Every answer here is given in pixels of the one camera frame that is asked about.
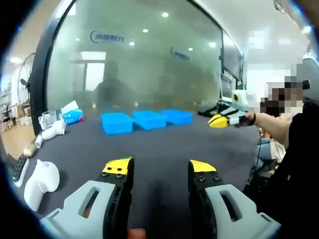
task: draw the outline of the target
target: table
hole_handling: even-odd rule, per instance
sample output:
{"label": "table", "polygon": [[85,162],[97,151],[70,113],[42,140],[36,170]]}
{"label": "table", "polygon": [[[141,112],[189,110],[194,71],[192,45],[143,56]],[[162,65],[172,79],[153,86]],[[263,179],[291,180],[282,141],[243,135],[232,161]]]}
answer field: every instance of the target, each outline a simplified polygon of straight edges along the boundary
{"label": "table", "polygon": [[105,164],[127,156],[135,158],[133,201],[129,228],[145,228],[148,238],[191,238],[187,163],[190,159],[216,167],[224,183],[243,190],[257,154],[255,127],[209,128],[209,118],[194,116],[193,124],[168,125],[151,131],[107,136],[98,119],[85,119],[66,128],[66,134],[45,141],[30,159],[18,193],[34,171],[36,159],[51,161],[60,171],[56,192],[47,193],[40,217],[63,208],[64,199],[88,180],[98,177]]}

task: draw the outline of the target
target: floor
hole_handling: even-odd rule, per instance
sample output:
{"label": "floor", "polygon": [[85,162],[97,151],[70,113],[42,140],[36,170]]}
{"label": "floor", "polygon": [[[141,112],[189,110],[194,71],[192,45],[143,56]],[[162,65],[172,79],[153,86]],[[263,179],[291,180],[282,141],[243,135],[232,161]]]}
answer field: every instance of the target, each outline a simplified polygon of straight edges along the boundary
{"label": "floor", "polygon": [[34,137],[32,125],[21,126],[18,123],[1,134],[6,154],[11,154],[15,159],[21,156],[23,149],[31,143]]}

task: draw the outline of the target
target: blue storage bin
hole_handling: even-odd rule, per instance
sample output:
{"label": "blue storage bin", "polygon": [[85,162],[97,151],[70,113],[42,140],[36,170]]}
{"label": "blue storage bin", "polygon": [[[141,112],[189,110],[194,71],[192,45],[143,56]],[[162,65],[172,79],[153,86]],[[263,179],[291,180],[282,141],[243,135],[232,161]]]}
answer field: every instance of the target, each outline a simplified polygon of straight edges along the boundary
{"label": "blue storage bin", "polygon": [[167,117],[167,121],[176,125],[184,125],[192,123],[193,113],[179,110],[162,110],[163,115]]}
{"label": "blue storage bin", "polygon": [[101,115],[102,125],[107,135],[131,133],[133,119],[125,113],[106,113]]}
{"label": "blue storage bin", "polygon": [[134,111],[133,117],[134,121],[146,130],[166,126],[166,116],[154,111]]}

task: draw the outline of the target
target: glass partition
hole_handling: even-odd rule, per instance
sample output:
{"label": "glass partition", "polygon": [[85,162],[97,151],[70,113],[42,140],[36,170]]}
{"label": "glass partition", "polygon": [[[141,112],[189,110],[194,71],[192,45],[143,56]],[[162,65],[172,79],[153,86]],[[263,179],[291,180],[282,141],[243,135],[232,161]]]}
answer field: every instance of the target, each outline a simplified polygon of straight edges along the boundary
{"label": "glass partition", "polygon": [[78,0],[53,44],[47,108],[72,100],[85,114],[214,106],[221,48],[221,28],[186,0]]}

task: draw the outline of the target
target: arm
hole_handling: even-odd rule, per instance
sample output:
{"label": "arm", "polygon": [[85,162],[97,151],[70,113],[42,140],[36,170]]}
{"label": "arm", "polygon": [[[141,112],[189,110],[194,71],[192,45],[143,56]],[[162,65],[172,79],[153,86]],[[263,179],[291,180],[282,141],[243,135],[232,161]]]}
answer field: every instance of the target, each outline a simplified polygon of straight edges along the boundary
{"label": "arm", "polygon": [[[253,120],[254,114],[247,113],[247,119]],[[272,138],[281,144],[284,144],[287,139],[290,123],[282,119],[274,118],[265,113],[256,113],[255,125],[268,132]]]}

